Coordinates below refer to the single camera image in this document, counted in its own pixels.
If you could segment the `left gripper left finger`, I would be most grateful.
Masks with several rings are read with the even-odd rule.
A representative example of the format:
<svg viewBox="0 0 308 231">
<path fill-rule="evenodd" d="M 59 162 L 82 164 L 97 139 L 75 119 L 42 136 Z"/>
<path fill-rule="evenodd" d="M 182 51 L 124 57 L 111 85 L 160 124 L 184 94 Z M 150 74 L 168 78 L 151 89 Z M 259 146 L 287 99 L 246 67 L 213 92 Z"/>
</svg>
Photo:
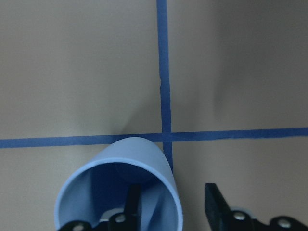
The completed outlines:
<svg viewBox="0 0 308 231">
<path fill-rule="evenodd" d="M 130 185 L 123 212 L 112 215 L 107 221 L 101 221 L 95 227 L 90 223 L 74 220 L 64 224 L 61 231 L 139 231 L 141 185 Z"/>
</svg>

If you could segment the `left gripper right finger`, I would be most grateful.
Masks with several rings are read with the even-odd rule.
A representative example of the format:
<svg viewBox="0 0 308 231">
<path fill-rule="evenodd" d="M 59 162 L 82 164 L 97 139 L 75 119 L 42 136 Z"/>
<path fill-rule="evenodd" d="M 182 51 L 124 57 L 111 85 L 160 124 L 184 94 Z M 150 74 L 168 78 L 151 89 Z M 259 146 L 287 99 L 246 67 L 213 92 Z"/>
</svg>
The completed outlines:
<svg viewBox="0 0 308 231">
<path fill-rule="evenodd" d="M 231 209 L 214 183 L 205 184 L 205 214 L 213 231 L 306 231 L 300 221 L 278 216 L 263 224 L 244 210 Z"/>
</svg>

